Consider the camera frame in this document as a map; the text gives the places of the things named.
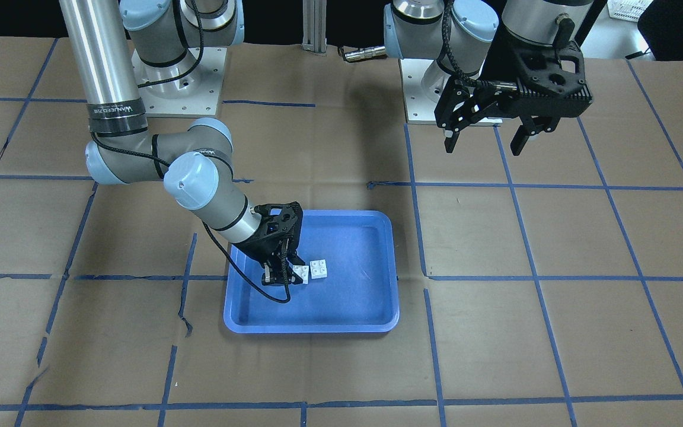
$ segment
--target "metal post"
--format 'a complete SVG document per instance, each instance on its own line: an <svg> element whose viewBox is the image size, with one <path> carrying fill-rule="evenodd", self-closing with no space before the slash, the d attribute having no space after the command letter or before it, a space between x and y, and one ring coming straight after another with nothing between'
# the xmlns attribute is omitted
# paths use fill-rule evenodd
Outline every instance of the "metal post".
<svg viewBox="0 0 683 427"><path fill-rule="evenodd" d="M326 0L303 0L302 13L304 38L302 49L325 55L325 3Z"/></svg>
<svg viewBox="0 0 683 427"><path fill-rule="evenodd" d="M115 0L60 0L89 104L138 100Z"/></svg>

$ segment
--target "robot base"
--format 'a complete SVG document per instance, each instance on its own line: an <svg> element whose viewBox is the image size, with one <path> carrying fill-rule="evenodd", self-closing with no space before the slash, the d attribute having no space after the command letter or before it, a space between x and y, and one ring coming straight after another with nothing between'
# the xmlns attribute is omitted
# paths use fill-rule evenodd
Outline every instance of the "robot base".
<svg viewBox="0 0 683 427"><path fill-rule="evenodd" d="M225 47L206 47L200 65L202 80L195 92L178 98L162 98L152 92L152 87L139 89L146 106L146 115L149 117L203 117L216 116L220 105L223 76L225 75ZM198 49L189 51L197 56ZM143 76L143 63L136 52L131 58L133 63L133 75L136 82L145 81Z"/></svg>
<svg viewBox="0 0 683 427"><path fill-rule="evenodd" d="M436 101L432 100L423 84L423 76L426 75L431 59L400 59L399 68L402 76L402 92L404 94L404 108L407 113L407 123L412 125L435 125L434 109ZM474 126L501 125L502 119L483 119Z"/></svg>

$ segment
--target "small white block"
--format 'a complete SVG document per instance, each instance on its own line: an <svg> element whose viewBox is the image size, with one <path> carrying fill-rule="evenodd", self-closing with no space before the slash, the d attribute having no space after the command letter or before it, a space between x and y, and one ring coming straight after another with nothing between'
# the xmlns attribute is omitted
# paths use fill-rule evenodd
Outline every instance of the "small white block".
<svg viewBox="0 0 683 427"><path fill-rule="evenodd" d="M292 265L292 270L295 271L296 275L302 278L302 283L307 283L307 281L309 281L309 266Z"/></svg>
<svg viewBox="0 0 683 427"><path fill-rule="evenodd" d="M309 262L309 272L314 279L327 278L328 270L325 269L325 260L312 260Z"/></svg>

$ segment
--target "mounting plate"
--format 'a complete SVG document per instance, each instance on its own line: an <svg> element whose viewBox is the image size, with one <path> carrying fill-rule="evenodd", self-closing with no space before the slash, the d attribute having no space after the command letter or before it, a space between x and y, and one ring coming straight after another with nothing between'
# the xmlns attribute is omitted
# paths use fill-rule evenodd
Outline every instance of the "mounting plate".
<svg viewBox="0 0 683 427"><path fill-rule="evenodd" d="M407 123L412 125L435 125L434 109L436 102L429 99L425 89L420 84L426 70L433 60L431 59L400 59L399 69L402 76L402 94L404 95L404 109L407 114ZM474 126L501 125L502 119L487 118Z"/></svg>
<svg viewBox="0 0 683 427"><path fill-rule="evenodd" d="M193 56L198 56L199 48L189 49ZM220 105L220 94L225 75L225 57L228 49L225 47L206 47L200 65L202 81L197 91L186 97L162 98L157 97L149 87L139 89L149 117L206 117L216 116ZM133 52L133 75L136 83L144 82L142 62L138 53Z"/></svg>

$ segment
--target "blue tray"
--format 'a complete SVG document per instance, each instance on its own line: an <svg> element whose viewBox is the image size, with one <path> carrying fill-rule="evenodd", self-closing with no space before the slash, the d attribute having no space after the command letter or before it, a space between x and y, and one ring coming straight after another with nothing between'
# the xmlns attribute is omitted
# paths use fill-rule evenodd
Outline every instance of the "blue tray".
<svg viewBox="0 0 683 427"><path fill-rule="evenodd" d="M223 320L236 333L389 332L399 321L391 222L377 211L304 211L298 254L307 264L325 259L328 277L290 285L279 304L228 271ZM236 265L257 286L263 268L236 246ZM262 286L284 298L284 287Z"/></svg>

